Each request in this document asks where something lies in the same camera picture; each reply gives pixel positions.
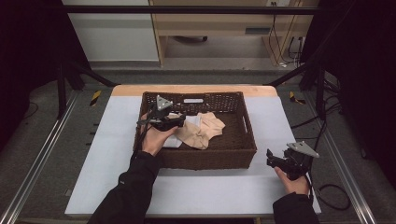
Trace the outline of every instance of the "wall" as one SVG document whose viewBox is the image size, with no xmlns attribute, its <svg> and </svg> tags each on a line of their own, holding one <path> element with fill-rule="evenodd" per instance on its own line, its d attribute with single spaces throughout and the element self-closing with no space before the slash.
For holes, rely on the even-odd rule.
<svg viewBox="0 0 396 224">
<path fill-rule="evenodd" d="M 145 0 L 63 0 L 64 5 L 147 6 Z M 69 14 L 90 62 L 158 62 L 150 15 Z"/>
</svg>

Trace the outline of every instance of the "white table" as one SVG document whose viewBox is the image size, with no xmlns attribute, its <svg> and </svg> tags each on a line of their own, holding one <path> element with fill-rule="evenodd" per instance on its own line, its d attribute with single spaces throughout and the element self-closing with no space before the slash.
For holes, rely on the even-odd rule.
<svg viewBox="0 0 396 224">
<path fill-rule="evenodd" d="M 143 91 L 243 91 L 257 153 L 248 169 L 190 171 L 161 169 L 147 217 L 264 217 L 285 195 L 266 149 L 282 157 L 295 142 L 279 97 L 262 86 L 118 86 L 102 117 L 65 213 L 91 215 L 129 166 Z M 314 209 L 320 213 L 315 199 Z"/>
</svg>

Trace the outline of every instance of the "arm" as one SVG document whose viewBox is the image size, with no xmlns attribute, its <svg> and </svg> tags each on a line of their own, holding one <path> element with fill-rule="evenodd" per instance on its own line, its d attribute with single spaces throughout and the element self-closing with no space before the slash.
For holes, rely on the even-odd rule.
<svg viewBox="0 0 396 224">
<path fill-rule="evenodd" d="M 155 155 L 175 130 L 148 130 L 142 151 L 137 154 L 128 171 L 120 175 L 118 185 L 100 203 L 89 224 L 143 223 L 151 202 L 152 186 L 160 170 Z"/>
<path fill-rule="evenodd" d="M 291 181 L 278 167 L 275 171 L 288 193 L 273 204 L 276 224 L 319 223 L 308 198 L 309 187 L 305 177 Z"/>
</svg>

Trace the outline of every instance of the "basket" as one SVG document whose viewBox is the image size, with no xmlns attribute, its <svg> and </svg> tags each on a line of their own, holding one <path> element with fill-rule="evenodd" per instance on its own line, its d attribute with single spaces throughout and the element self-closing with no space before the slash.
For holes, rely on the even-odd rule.
<svg viewBox="0 0 396 224">
<path fill-rule="evenodd" d="M 157 95 L 173 101 L 173 113 L 194 116 L 199 112 L 213 112 L 225 124 L 223 134 L 210 139 L 205 150 L 184 143 L 179 148 L 164 147 L 157 155 L 162 168 L 212 170 L 249 167 L 257 148 L 242 92 L 144 92 L 139 118 L 148 112 L 149 104 L 156 101 Z M 136 128 L 135 144 L 139 136 Z"/>
</svg>

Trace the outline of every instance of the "black sleeve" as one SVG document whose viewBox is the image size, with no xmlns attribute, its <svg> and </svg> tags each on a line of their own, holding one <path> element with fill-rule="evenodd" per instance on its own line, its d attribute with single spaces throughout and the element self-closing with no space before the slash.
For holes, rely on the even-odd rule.
<svg viewBox="0 0 396 224">
<path fill-rule="evenodd" d="M 149 209 L 152 185 L 160 170 L 156 158 L 140 151 L 127 172 L 119 177 L 89 220 L 93 223 L 143 223 Z"/>
<path fill-rule="evenodd" d="M 312 203 L 306 195 L 291 193 L 273 204 L 276 224 L 319 223 Z"/>
</svg>

